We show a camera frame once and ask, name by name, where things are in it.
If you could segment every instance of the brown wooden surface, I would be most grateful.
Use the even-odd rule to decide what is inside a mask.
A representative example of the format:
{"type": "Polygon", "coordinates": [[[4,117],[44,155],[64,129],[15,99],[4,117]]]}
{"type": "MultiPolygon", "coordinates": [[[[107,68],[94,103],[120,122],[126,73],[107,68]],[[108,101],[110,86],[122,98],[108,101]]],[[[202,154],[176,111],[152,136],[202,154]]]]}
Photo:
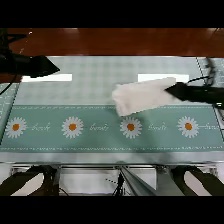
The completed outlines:
{"type": "Polygon", "coordinates": [[[29,56],[224,57],[223,28],[8,28],[8,33],[28,34],[10,47],[29,56]]]}

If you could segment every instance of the daisy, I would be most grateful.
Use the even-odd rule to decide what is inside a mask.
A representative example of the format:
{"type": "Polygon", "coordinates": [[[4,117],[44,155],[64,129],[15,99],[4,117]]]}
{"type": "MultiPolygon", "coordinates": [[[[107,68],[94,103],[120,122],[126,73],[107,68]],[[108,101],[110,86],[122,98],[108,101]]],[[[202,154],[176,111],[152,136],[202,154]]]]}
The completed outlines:
{"type": "Polygon", "coordinates": [[[199,127],[194,118],[182,117],[179,119],[177,127],[179,131],[182,131],[182,135],[185,135],[185,137],[194,138],[199,133],[199,127]]]}
{"type": "Polygon", "coordinates": [[[75,138],[76,136],[82,134],[82,130],[83,122],[77,117],[69,117],[65,122],[63,122],[62,131],[64,132],[63,135],[65,135],[66,138],[75,138]]]}
{"type": "Polygon", "coordinates": [[[138,119],[126,117],[121,122],[120,131],[123,131],[123,135],[126,135],[126,138],[135,138],[141,134],[142,125],[138,119]]]}
{"type": "Polygon", "coordinates": [[[17,138],[23,134],[23,131],[25,131],[26,128],[26,121],[24,119],[14,117],[14,119],[8,122],[5,131],[8,138],[17,138]]]}

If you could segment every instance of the white towel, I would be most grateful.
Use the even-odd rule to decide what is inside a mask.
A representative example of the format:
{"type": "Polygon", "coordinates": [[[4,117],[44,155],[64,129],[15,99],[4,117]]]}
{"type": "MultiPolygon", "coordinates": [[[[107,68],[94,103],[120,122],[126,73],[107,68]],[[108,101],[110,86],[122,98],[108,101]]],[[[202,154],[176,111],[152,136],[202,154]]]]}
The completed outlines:
{"type": "Polygon", "coordinates": [[[139,111],[173,103],[176,98],[164,90],[175,84],[176,79],[168,77],[117,85],[112,92],[112,98],[115,101],[118,115],[127,116],[139,111]]]}

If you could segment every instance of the table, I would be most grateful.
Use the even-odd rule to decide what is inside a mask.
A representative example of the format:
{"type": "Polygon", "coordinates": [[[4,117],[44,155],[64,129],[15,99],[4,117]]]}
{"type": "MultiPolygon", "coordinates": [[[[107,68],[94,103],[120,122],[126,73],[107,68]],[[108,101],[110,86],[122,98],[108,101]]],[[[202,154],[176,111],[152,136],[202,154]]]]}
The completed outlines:
{"type": "MultiPolygon", "coordinates": [[[[201,77],[204,74],[199,69],[199,59],[160,56],[49,59],[61,69],[60,74],[72,74],[72,82],[19,85],[8,123],[11,129],[15,125],[14,132],[6,129],[4,133],[1,162],[170,164],[224,161],[223,136],[211,105],[176,102],[137,113],[131,116],[132,121],[140,122],[143,128],[140,136],[130,139],[120,130],[125,118],[117,116],[111,98],[116,84],[136,82],[138,74],[142,73],[188,74],[190,79],[201,77]],[[178,122],[186,121],[185,116],[192,125],[199,127],[192,138],[177,127],[178,122]],[[71,135],[68,125],[72,131],[77,128],[77,134],[71,135]],[[22,132],[15,135],[21,127],[22,132]]],[[[203,80],[192,85],[203,85],[203,80]]]]}

